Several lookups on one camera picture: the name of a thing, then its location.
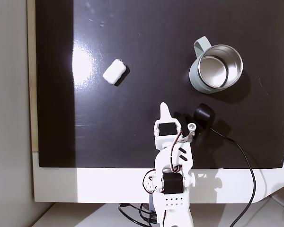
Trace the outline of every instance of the mug handle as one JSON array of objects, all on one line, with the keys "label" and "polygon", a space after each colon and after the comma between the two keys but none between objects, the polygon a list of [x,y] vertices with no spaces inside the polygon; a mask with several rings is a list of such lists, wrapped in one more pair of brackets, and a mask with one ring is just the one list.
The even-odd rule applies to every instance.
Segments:
[{"label": "mug handle", "polygon": [[206,36],[203,36],[202,38],[199,38],[197,41],[195,41],[194,48],[195,48],[195,54],[198,58],[207,49],[211,48],[211,44],[206,38]]}]

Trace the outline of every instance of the wire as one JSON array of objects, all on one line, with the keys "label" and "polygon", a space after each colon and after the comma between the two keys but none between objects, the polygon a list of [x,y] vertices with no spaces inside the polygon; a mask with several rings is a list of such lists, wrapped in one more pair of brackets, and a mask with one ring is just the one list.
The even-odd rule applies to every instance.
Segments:
[{"label": "wire", "polygon": [[145,188],[145,186],[144,186],[144,180],[145,180],[146,175],[149,174],[149,173],[152,172],[152,171],[156,171],[156,170],[155,170],[155,169],[151,169],[150,171],[148,171],[148,172],[145,174],[145,176],[144,176],[144,178],[143,178],[143,181],[142,181],[142,186],[143,186],[144,190],[145,190],[148,194],[153,194],[153,193],[155,192],[156,188],[157,188],[157,187],[155,187],[152,192],[149,192],[149,191]]},{"label": "wire", "polygon": [[[121,205],[122,205],[122,207],[131,206],[132,208],[135,208],[136,210],[139,210],[138,207],[136,207],[136,206],[134,206],[134,205],[132,205],[130,203],[121,203]],[[145,213],[145,214],[153,214],[154,213],[154,212],[147,212],[147,211],[144,211],[144,210],[142,210],[142,212]]]},{"label": "wire", "polygon": [[253,183],[254,183],[254,189],[253,189],[253,191],[252,191],[251,198],[250,198],[250,200],[249,200],[247,206],[245,207],[245,209],[242,211],[242,213],[240,213],[240,215],[239,215],[239,216],[234,220],[234,222],[230,225],[230,227],[233,227],[233,226],[237,223],[237,221],[238,221],[238,220],[245,214],[245,212],[248,210],[248,208],[250,207],[250,205],[251,205],[251,203],[252,203],[252,201],[253,201],[253,199],[254,199],[254,197],[255,197],[255,194],[256,194],[256,178],[255,178],[254,171],[252,170],[252,168],[251,168],[251,166],[250,166],[250,164],[249,164],[249,161],[248,161],[248,159],[247,159],[247,157],[246,157],[246,155],[245,155],[243,149],[240,147],[240,145],[239,145],[236,141],[234,141],[234,140],[232,140],[232,139],[230,139],[230,138],[228,138],[228,137],[226,137],[226,136],[223,136],[222,134],[218,133],[218,132],[215,131],[214,129],[212,129],[212,128],[210,128],[210,129],[211,129],[214,133],[216,133],[216,134],[218,134],[219,136],[223,137],[224,139],[226,139],[226,140],[232,142],[233,144],[237,145],[237,147],[241,150],[241,152],[242,152],[242,154],[243,154],[243,156],[244,156],[244,158],[245,158],[245,160],[246,160],[246,162],[247,162],[247,164],[248,164],[248,167],[249,167],[249,169],[250,169],[251,176],[252,176],[252,181],[253,181]]},{"label": "wire", "polygon": [[157,223],[157,220],[151,219],[156,213],[155,213],[155,212],[150,213],[150,218],[144,217],[144,216],[142,215],[142,211],[143,211],[143,210],[142,210],[142,207],[143,207],[143,203],[141,203],[140,208],[139,208],[139,215],[140,215],[140,217],[141,217],[144,221],[148,222],[149,224],[150,224],[150,223],[156,224],[156,223]]},{"label": "wire", "polygon": [[181,134],[182,134],[182,130],[180,130],[180,132],[178,133],[177,137],[175,138],[175,140],[174,140],[174,142],[173,142],[173,144],[171,146],[171,150],[170,150],[170,169],[171,169],[171,171],[173,173],[178,173],[180,171],[180,167],[179,166],[177,166],[177,170],[174,169],[174,166],[172,164],[172,152],[173,152],[174,146],[177,143],[177,141],[178,141],[178,139],[179,139]]},{"label": "wire", "polygon": [[135,223],[135,224],[137,224],[137,225],[139,225],[139,226],[149,227],[149,225],[145,225],[145,224],[143,224],[143,223],[141,223],[141,222],[139,222],[139,221],[136,221],[136,220],[133,219],[132,217],[128,216],[128,215],[121,209],[121,205],[122,205],[122,204],[119,203],[118,209],[119,209],[119,211],[120,211],[128,220],[132,221],[133,223]]},{"label": "wire", "polygon": [[150,215],[150,218],[148,219],[148,224],[150,225],[150,227],[152,227],[152,226],[151,226],[151,218],[152,218],[153,216],[155,216],[155,214],[156,214],[156,213],[151,214],[151,215]]},{"label": "wire", "polygon": [[166,217],[166,210],[164,211],[164,216],[163,216],[163,221],[162,221],[162,227],[164,227],[165,217]]}]

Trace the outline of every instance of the black cable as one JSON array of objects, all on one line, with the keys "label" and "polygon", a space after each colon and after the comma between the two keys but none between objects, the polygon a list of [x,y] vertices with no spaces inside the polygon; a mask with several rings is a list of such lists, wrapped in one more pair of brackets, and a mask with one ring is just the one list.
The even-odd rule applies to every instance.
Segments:
[{"label": "black cable", "polygon": [[148,224],[150,225],[150,227],[152,227],[152,226],[151,226],[151,218],[152,218],[153,216],[155,216],[155,214],[156,214],[156,213],[151,214],[151,215],[150,215],[150,218],[148,219]]},{"label": "black cable", "polygon": [[148,225],[145,225],[145,224],[143,224],[143,223],[141,223],[141,222],[139,222],[139,221],[136,221],[135,219],[133,219],[133,218],[131,218],[130,216],[128,216],[128,215],[121,209],[120,206],[121,206],[121,203],[119,203],[119,205],[118,205],[119,211],[120,211],[128,220],[132,221],[133,223],[135,223],[135,224],[137,224],[137,225],[139,225],[139,226],[149,227]]},{"label": "black cable", "polygon": [[[136,210],[139,210],[139,208],[135,207],[134,205],[130,204],[130,203],[122,203],[124,206],[131,206],[132,208],[135,208]],[[142,210],[142,212],[144,212],[145,214],[153,214],[154,212],[147,212]]]},{"label": "black cable", "polygon": [[256,178],[255,178],[254,171],[252,170],[252,168],[251,168],[251,166],[250,166],[250,164],[249,164],[249,161],[248,161],[248,159],[247,159],[247,157],[246,157],[246,155],[245,155],[243,149],[240,147],[240,145],[239,145],[236,141],[234,141],[234,140],[232,140],[232,139],[230,139],[230,138],[228,138],[228,137],[226,137],[226,136],[223,136],[222,134],[218,133],[218,132],[215,131],[214,129],[212,129],[212,128],[210,128],[210,129],[211,129],[214,133],[216,133],[216,134],[218,134],[219,136],[223,137],[224,139],[227,139],[228,141],[230,141],[230,142],[232,142],[233,144],[237,145],[237,147],[241,150],[241,152],[242,152],[242,154],[243,154],[243,156],[244,156],[244,158],[245,158],[245,160],[246,160],[246,162],[247,162],[247,164],[248,164],[248,167],[249,167],[250,172],[251,172],[252,180],[253,180],[253,183],[254,183],[254,189],[253,189],[253,191],[252,191],[251,198],[250,198],[250,200],[249,200],[249,202],[248,202],[246,208],[242,211],[242,213],[240,213],[240,215],[239,215],[239,216],[234,220],[234,222],[230,225],[230,227],[233,227],[233,226],[237,223],[237,221],[238,221],[238,220],[245,214],[245,212],[248,210],[248,208],[250,207],[250,205],[251,205],[251,203],[252,203],[252,201],[253,201],[253,199],[254,199],[254,197],[255,197],[255,194],[256,194]]},{"label": "black cable", "polygon": [[164,211],[164,216],[163,216],[163,221],[162,221],[162,227],[164,227],[165,217],[166,217],[166,210]]},{"label": "black cable", "polygon": [[157,223],[157,220],[151,219],[151,217],[150,217],[150,218],[147,218],[147,217],[144,217],[144,216],[142,215],[142,212],[143,212],[142,207],[143,207],[143,203],[141,203],[140,208],[139,208],[139,215],[140,215],[140,217],[141,217],[144,221],[146,221],[146,222],[151,222],[152,224],[156,224],[156,223]]}]

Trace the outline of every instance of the white eraser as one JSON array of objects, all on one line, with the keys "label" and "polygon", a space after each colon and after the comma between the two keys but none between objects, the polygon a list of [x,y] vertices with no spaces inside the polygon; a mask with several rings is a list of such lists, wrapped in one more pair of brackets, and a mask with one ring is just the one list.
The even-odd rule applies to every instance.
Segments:
[{"label": "white eraser", "polygon": [[115,84],[122,74],[125,72],[126,66],[119,59],[114,60],[114,62],[107,68],[103,73],[103,78],[110,84]]}]

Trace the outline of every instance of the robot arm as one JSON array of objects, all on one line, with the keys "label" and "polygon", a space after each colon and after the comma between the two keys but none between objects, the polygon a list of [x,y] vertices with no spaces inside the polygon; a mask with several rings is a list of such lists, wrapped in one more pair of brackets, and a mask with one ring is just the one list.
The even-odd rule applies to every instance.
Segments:
[{"label": "robot arm", "polygon": [[167,105],[161,103],[160,119],[154,126],[156,149],[160,152],[152,176],[153,205],[161,227],[194,226],[189,210],[189,188],[195,178],[189,170],[193,166],[190,142],[196,125],[191,123],[188,129],[189,135],[183,138],[181,124],[170,116]]}]

